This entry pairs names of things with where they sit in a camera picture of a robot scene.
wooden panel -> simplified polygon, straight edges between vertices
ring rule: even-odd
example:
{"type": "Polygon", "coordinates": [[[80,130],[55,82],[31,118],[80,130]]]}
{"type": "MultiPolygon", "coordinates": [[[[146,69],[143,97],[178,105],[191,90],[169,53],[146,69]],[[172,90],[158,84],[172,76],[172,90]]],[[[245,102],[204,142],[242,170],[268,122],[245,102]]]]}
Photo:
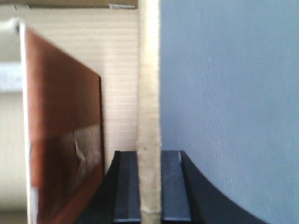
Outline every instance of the wooden panel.
{"type": "Polygon", "coordinates": [[[31,220],[72,223],[103,176],[100,77],[28,28],[25,50],[31,220]]]}

